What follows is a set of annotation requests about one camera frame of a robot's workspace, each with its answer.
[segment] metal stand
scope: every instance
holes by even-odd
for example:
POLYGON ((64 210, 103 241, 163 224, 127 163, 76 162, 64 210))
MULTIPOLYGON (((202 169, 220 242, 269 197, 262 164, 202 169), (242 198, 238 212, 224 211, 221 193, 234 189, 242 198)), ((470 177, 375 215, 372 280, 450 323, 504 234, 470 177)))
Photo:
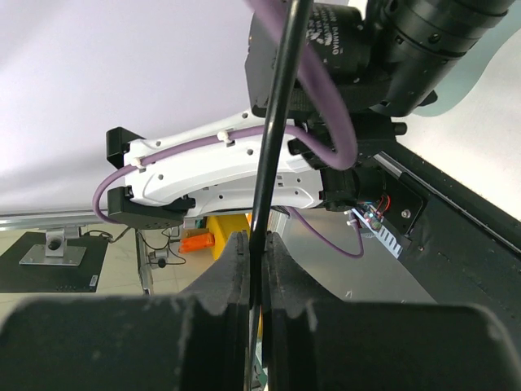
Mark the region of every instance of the metal stand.
POLYGON ((154 250, 148 253, 148 261, 151 269, 164 269, 169 262, 169 250, 163 248, 162 250, 154 250))
POLYGON ((80 228, 67 226, 48 230, 46 243, 35 244, 20 260, 20 265, 79 266, 85 255, 85 247, 67 246, 68 239, 78 239, 80 228))
POLYGON ((148 258, 147 246, 143 241, 143 231, 136 230, 136 253, 138 255, 138 274, 145 296, 154 294, 154 279, 152 278, 151 263, 148 258))

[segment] black rod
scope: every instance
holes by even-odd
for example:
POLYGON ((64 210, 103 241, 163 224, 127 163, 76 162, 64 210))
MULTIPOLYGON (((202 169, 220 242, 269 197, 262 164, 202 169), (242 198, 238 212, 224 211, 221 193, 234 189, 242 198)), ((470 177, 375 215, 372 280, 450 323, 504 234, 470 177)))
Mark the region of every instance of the black rod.
POLYGON ((245 376, 247 386, 251 383, 252 366, 255 359, 256 335, 261 313, 261 258, 265 249, 266 231, 268 230, 269 211, 273 199, 278 158, 286 127, 289 100, 295 84, 312 6, 313 0, 292 0, 287 9, 286 22, 278 47, 274 78, 269 94, 253 198, 252 233, 250 237, 251 311, 249 352, 251 357, 245 376))

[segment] orange object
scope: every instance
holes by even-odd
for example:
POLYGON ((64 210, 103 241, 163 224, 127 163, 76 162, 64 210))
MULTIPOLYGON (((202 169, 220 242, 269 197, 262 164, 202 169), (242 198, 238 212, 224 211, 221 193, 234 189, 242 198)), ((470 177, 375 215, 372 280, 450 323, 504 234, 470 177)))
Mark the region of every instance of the orange object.
POLYGON ((210 233, 192 236, 181 240, 179 253, 191 253, 192 251, 202 250, 203 248, 213 247, 214 245, 215 238, 210 233))

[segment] black motor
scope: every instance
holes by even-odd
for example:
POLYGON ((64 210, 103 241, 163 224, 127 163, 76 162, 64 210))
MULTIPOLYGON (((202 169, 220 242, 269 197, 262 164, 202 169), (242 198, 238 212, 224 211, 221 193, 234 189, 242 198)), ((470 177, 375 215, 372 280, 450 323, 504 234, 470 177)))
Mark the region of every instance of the black motor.
MULTIPOLYGON (((436 101, 434 89, 514 0, 369 0, 358 9, 313 4, 308 41, 350 112, 407 116, 436 101)), ((246 75, 252 111, 265 116, 277 45, 253 17, 246 75)), ((289 117, 317 115, 297 82, 289 117)))

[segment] silver metal surface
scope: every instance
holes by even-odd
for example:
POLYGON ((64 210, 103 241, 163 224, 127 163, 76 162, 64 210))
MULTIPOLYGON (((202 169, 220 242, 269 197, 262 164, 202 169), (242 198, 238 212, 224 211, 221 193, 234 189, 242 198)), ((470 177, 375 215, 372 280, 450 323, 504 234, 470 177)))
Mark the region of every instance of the silver metal surface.
POLYGON ((63 234, 65 239, 78 239, 81 236, 81 229, 79 226, 65 226, 63 234))
POLYGON ((64 226, 82 226, 101 224, 92 211, 78 210, 71 212, 30 213, 0 216, 0 231, 47 229, 64 226))
POLYGON ((66 248, 65 229, 48 230, 46 232, 46 257, 63 257, 66 248))
MULTIPOLYGON (((336 246, 356 253, 358 240, 343 213, 307 209, 302 216, 336 246)), ((343 300, 433 302, 430 295, 379 240, 363 239, 365 255, 351 259, 337 253, 294 218, 287 221, 284 244, 300 266, 343 300)))
POLYGON ((18 262, 20 265, 79 266, 85 255, 85 247, 67 246, 63 257, 46 257, 46 246, 35 244, 18 262))
POLYGON ((411 171, 407 170, 406 167, 398 163, 396 160, 392 159, 388 154, 385 152, 380 152, 377 156, 374 157, 380 164, 382 164, 385 168, 391 170, 393 173, 400 173, 398 177, 402 173, 407 173, 412 178, 414 178, 416 181, 421 183, 425 188, 427 188, 430 192, 436 194, 439 196, 443 201, 445 201, 447 204, 453 206, 455 209, 457 209, 459 212, 461 212, 464 216, 468 217, 470 220, 472 220, 474 223, 476 223, 478 226, 483 228, 485 231, 487 231, 490 235, 493 235, 496 239, 500 240, 503 244, 507 245, 511 249, 517 251, 518 253, 521 253, 521 249, 517 248, 514 244, 512 244, 510 241, 503 238, 501 235, 499 235, 496 231, 494 231, 489 226, 486 226, 483 224, 479 219, 472 216, 470 213, 468 213, 465 209, 463 209, 461 206, 456 204, 454 201, 452 201, 449 197, 442 194, 440 191, 436 190, 433 186, 431 186, 429 183, 425 182, 423 179, 421 179, 418 175, 412 173, 411 171))
POLYGON ((394 165, 391 161, 389 161, 389 156, 383 152, 380 152, 378 155, 373 156, 376 161, 378 161, 383 167, 387 169, 387 171, 395 178, 399 178, 402 170, 399 169, 396 165, 394 165))
POLYGON ((383 244, 383 246, 394 256, 394 258, 398 259, 403 248, 398 244, 395 236, 385 226, 382 226, 379 231, 373 230, 371 225, 356 209, 351 210, 357 215, 358 220, 364 223, 364 225, 370 229, 370 231, 374 234, 374 237, 376 237, 376 239, 378 239, 380 243, 383 244))
POLYGON ((284 213, 272 210, 269 214, 268 230, 272 232, 277 232, 279 235, 282 236, 282 234, 284 233, 284 227, 286 226, 288 219, 289 217, 284 213))
POLYGON ((197 222, 201 220, 201 217, 185 217, 182 223, 182 227, 185 230, 194 230, 197 228, 197 222))
POLYGON ((136 230, 136 253, 138 255, 138 274, 141 281, 141 288, 145 295, 154 294, 154 279, 152 278, 152 268, 148 260, 147 246, 143 242, 143 231, 136 230))
POLYGON ((169 261, 169 249, 168 248, 163 248, 161 250, 151 251, 148 254, 148 261, 149 261, 148 265, 149 265, 149 267, 152 270, 162 269, 162 267, 159 264, 160 263, 160 259, 163 259, 165 262, 168 263, 168 261, 169 261))
POLYGON ((99 276, 98 275, 93 275, 92 278, 90 279, 89 286, 91 288, 95 287, 96 284, 98 283, 98 280, 99 280, 99 276))

